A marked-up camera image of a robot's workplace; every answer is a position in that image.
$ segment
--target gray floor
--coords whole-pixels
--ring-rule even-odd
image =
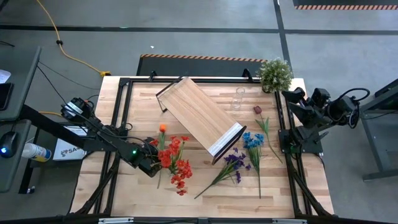
[[[60,26],[278,28],[272,0],[42,2]],[[291,0],[279,2],[286,29],[398,30],[396,11],[297,11]],[[31,0],[10,1],[0,12],[0,23],[50,25],[44,12]],[[68,53],[114,75],[134,75],[140,54],[283,58],[278,34],[61,32],[60,35]],[[52,31],[0,30],[0,40],[18,47],[40,45],[43,63],[79,83],[93,88],[101,85],[96,72],[60,53]],[[396,79],[397,43],[396,35],[287,35],[295,77],[305,79],[309,94],[321,87],[334,98],[357,86],[375,92]],[[49,70],[45,72],[65,99],[98,92],[69,83]],[[58,112],[61,100],[37,73],[27,103],[37,110]],[[354,130],[332,128],[322,144],[335,213],[346,218],[398,222],[398,178],[362,181],[362,175],[377,170],[362,125]],[[38,170],[33,180],[37,186],[35,194],[18,195],[14,187],[8,194],[0,195],[0,219],[66,214],[78,170],[79,167]]]

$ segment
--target hazard stripe tape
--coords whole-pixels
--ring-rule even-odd
[[[295,9],[299,10],[397,10],[397,5],[362,5],[362,6],[308,6],[308,5],[301,5],[301,6],[294,6]]]
[[[235,60],[241,62],[266,62],[264,59],[255,58],[232,58],[232,57],[210,57],[210,56],[192,56],[192,55],[162,55],[162,54],[143,54],[144,57],[157,57],[157,58],[184,58],[184,59],[203,59],[203,60]]]

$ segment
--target wooden tabletop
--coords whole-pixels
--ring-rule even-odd
[[[118,90],[120,77],[104,77],[96,115],[103,124],[110,124]],[[242,182],[234,184],[231,180],[224,180],[211,187],[197,199],[193,199],[217,176],[223,161],[211,165],[212,156],[198,143],[190,133],[173,117],[170,112],[162,113],[155,94],[166,86],[164,83],[135,83],[129,109],[128,123],[133,129],[130,136],[139,138],[156,138],[159,125],[166,124],[166,138],[170,136],[190,136],[183,153],[184,159],[189,159],[193,176],[187,179],[188,194],[179,196],[176,188],[170,183],[167,170],[163,170],[159,189],[157,183],[159,175],[150,178],[139,169],[121,161],[118,181],[113,201],[113,216],[134,217],[236,217],[236,218],[291,218],[294,216],[289,181],[284,156],[280,153],[277,132],[280,129],[274,94],[265,94],[258,84],[226,84],[199,83],[199,87],[209,95],[220,108],[230,114],[241,125],[246,125],[246,131],[261,133],[255,122],[258,115],[253,107],[262,108],[263,118],[269,118],[269,134],[272,147],[277,151],[283,164],[273,155],[267,144],[262,147],[261,160],[261,193],[258,197],[258,180],[254,170],[242,170]],[[294,78],[291,89],[302,87],[304,81]],[[236,110],[231,107],[231,99],[238,87],[244,87],[246,93],[242,106]],[[125,93],[122,97],[121,110]],[[236,145],[244,152],[242,140]],[[95,152],[83,161],[75,198],[71,212],[78,210],[91,196],[98,185],[104,153]],[[330,200],[325,171],[318,157],[312,154],[302,156],[308,188],[330,213],[333,207]],[[298,188],[300,208],[304,211],[301,191]],[[108,188],[104,191],[103,206],[106,203]]]

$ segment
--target green plant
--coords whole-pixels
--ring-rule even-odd
[[[289,64],[280,58],[263,62],[256,75],[260,77],[262,90],[266,93],[288,90],[293,78]]]

